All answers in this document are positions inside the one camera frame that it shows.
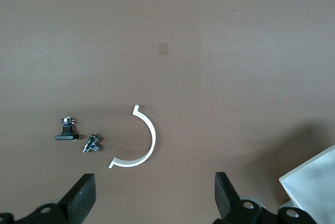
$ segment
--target white curved object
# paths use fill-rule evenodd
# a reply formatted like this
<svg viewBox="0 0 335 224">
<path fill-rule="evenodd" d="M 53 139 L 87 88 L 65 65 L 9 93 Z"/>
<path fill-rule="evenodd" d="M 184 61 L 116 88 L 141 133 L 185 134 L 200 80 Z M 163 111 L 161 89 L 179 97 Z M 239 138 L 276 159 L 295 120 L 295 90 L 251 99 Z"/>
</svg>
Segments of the white curved object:
<svg viewBox="0 0 335 224">
<path fill-rule="evenodd" d="M 123 167 L 137 166 L 139 164 L 142 164 L 144 161 L 146 161 L 153 152 L 153 149 L 154 149 L 155 144 L 156 144 L 156 131 L 155 131 L 155 128 L 154 128 L 152 122 L 150 121 L 150 119 L 146 115 L 144 115 L 143 113 L 138 111 L 139 107 L 140 107 L 140 105 L 135 105 L 135 108 L 134 108 L 134 111 L 132 112 L 132 114 L 134 116 L 139 117 L 140 119 L 142 119 L 144 121 L 144 123 L 146 123 L 147 126 L 149 127 L 151 135 L 152 135 L 151 148 L 150 148 L 149 152 L 146 153 L 146 155 L 144 155 L 143 157 L 141 157 L 137 160 L 122 160 L 122 159 L 119 159 L 117 157 L 114 157 L 112 162 L 109 165 L 109 168 L 112 168 L 113 165 L 123 166 Z"/>
</svg>

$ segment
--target beige surface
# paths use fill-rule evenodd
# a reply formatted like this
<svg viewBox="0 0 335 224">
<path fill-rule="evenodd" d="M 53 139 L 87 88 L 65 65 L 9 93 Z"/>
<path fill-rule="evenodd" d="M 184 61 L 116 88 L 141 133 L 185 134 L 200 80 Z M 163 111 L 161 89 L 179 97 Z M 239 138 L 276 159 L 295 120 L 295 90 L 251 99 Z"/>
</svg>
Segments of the beige surface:
<svg viewBox="0 0 335 224">
<path fill-rule="evenodd" d="M 85 223 L 212 223 L 214 173 L 271 211 L 334 143 L 335 0 L 0 0 L 0 211 L 95 173 Z M 159 53 L 166 43 L 168 54 Z M 154 123 L 153 156 L 135 104 Z M 60 119 L 82 139 L 57 142 Z M 103 150 L 82 154 L 88 135 Z"/>
</svg>

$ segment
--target white c-shaped plastic part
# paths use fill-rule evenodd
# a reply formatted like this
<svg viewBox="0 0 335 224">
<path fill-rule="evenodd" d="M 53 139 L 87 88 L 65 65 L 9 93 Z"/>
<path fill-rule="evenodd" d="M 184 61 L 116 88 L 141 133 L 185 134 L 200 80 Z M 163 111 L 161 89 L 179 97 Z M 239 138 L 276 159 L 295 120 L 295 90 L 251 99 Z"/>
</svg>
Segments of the white c-shaped plastic part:
<svg viewBox="0 0 335 224">
<path fill-rule="evenodd" d="M 112 168 L 113 165 L 118 165 L 118 166 L 123 166 L 123 167 L 132 167 L 132 166 L 137 166 L 139 164 L 142 164 L 144 161 L 146 161 L 150 155 L 153 152 L 153 149 L 155 147 L 156 144 L 156 131 L 155 128 L 152 124 L 152 122 L 150 121 L 150 119 L 144 115 L 143 113 L 139 112 L 138 109 L 140 108 L 140 105 L 135 105 L 134 111 L 132 112 L 132 114 L 136 117 L 139 117 L 140 119 L 142 119 L 144 121 L 144 123 L 147 124 L 147 126 L 150 129 L 151 135 L 152 135 L 152 143 L 151 143 L 151 148 L 149 150 L 149 152 L 146 153 L 146 155 L 144 155 L 143 157 L 137 159 L 137 160 L 122 160 L 119 159 L 117 157 L 114 157 L 113 160 L 111 161 L 109 168 Z"/>
</svg>

